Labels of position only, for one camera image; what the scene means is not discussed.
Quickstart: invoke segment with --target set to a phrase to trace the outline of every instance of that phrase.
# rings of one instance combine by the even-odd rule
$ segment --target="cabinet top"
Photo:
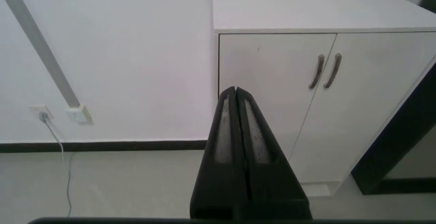
[[[406,0],[213,0],[215,33],[436,31],[436,14]]]

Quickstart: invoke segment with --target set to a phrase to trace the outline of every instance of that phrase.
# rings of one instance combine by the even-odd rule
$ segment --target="white wall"
[[[217,94],[211,0],[24,1],[94,125],[68,120],[1,0],[0,142],[53,141],[27,109],[37,103],[69,142],[207,138]]]

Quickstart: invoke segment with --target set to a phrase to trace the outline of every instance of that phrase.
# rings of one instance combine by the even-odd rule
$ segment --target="black object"
[[[436,0],[422,0],[420,6],[436,13]],[[385,179],[436,124],[435,91],[436,65],[354,167],[352,175],[363,194],[436,193],[436,178]]]
[[[191,199],[191,219],[310,220],[309,200],[254,98],[219,97]]]

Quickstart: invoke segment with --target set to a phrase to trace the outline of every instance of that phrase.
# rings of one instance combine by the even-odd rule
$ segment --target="black baseboard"
[[[128,150],[204,150],[206,140],[158,141],[158,142],[65,142],[65,152],[97,152]],[[0,144],[0,153],[59,152],[56,142]]]
[[[436,193],[436,178],[382,180],[370,194]]]

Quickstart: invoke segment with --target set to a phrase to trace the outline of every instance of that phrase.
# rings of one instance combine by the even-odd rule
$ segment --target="electrical outlet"
[[[48,118],[53,119],[53,115],[48,110],[46,105],[30,105],[29,109],[32,114],[38,119],[40,119],[40,112],[46,112],[48,114]]]
[[[80,105],[78,108],[68,108],[67,115],[69,119],[75,123],[91,124],[92,118],[85,105]]]

